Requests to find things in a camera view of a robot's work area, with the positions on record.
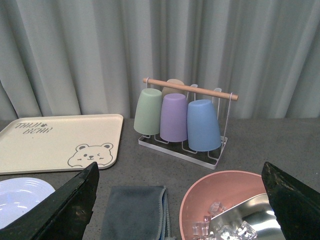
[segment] plate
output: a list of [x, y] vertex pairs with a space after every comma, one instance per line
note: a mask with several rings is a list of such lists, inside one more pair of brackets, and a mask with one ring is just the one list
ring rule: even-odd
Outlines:
[[202, 222], [209, 215], [213, 202], [227, 209], [242, 203], [266, 189], [261, 175], [238, 170], [218, 171], [196, 181], [186, 192], [180, 207], [179, 224], [182, 240], [192, 239], [193, 222]]
[[54, 191], [46, 181], [32, 177], [0, 181], [0, 229], [30, 211]]

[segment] beige tray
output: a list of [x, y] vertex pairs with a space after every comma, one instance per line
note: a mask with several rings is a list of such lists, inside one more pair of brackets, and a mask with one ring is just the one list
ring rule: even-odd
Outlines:
[[119, 114], [17, 119], [0, 132], [0, 175], [109, 168], [122, 124]]

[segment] wooden handle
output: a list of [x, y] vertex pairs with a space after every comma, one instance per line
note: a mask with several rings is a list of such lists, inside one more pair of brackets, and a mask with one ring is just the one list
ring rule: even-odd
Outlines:
[[[172, 89], [179, 89], [179, 90], [183, 90], [183, 91], [187, 91], [187, 92], [208, 95], [208, 96], [217, 97], [217, 98], [221, 98], [221, 99], [230, 99], [230, 95], [231, 95], [230, 93], [226, 93], [226, 92], [219, 92], [219, 91], [208, 90], [205, 88], [180, 85], [180, 84], [176, 84], [176, 83], [172, 83], [172, 82], [160, 81], [160, 80], [155, 80], [155, 79], [151, 79], [151, 78], [149, 78], [148, 84], [158, 85], [158, 86], [172, 88]], [[232, 94], [231, 100], [238, 101], [238, 95]]]

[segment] gray countertop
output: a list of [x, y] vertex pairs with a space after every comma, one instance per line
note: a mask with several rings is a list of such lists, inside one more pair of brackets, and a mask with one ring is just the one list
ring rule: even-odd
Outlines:
[[[0, 121], [2, 130], [9, 121]], [[200, 178], [218, 171], [241, 170], [261, 174], [268, 161], [320, 192], [320, 119], [230, 119], [228, 141], [215, 170], [144, 147], [133, 119], [123, 122], [115, 164], [100, 170], [93, 215], [84, 240], [99, 240], [112, 186], [159, 186], [168, 189], [172, 235], [181, 239], [179, 211], [187, 190]], [[76, 172], [1, 175], [0, 181], [39, 178], [58, 189]]]

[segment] cup drying rack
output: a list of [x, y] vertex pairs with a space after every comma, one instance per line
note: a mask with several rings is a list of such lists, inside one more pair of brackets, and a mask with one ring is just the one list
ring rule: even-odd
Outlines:
[[208, 152], [199, 152], [199, 151], [194, 152], [188, 148], [188, 140], [183, 142], [166, 142], [160, 138], [159, 134], [154, 135], [153, 137], [150, 135], [142, 135], [138, 139], [139, 145], [215, 170], [228, 141], [228, 138], [226, 137], [226, 132], [228, 127], [228, 119], [230, 115], [231, 102], [237, 101], [238, 95], [235, 95], [233, 93], [221, 92], [222, 91], [221, 88], [216, 88], [215, 90], [209, 90], [205, 88], [199, 88], [198, 85], [196, 84], [193, 84], [191, 86], [180, 85], [173, 82], [151, 79], [149, 77], [144, 78], [143, 82], [146, 83], [147, 88], [150, 88], [151, 85], [157, 85], [161, 87], [185, 91], [187, 92], [187, 98], [189, 96], [189, 93], [194, 93], [194, 98], [196, 98], [195, 97], [196, 94], [211, 96], [212, 102], [214, 102], [214, 100], [217, 99], [217, 118], [218, 119], [219, 119], [219, 111], [220, 111], [220, 99], [228, 100], [227, 115], [225, 119], [224, 130], [223, 130], [223, 134], [220, 136], [221, 147], [219, 147], [218, 149], [208, 151]]

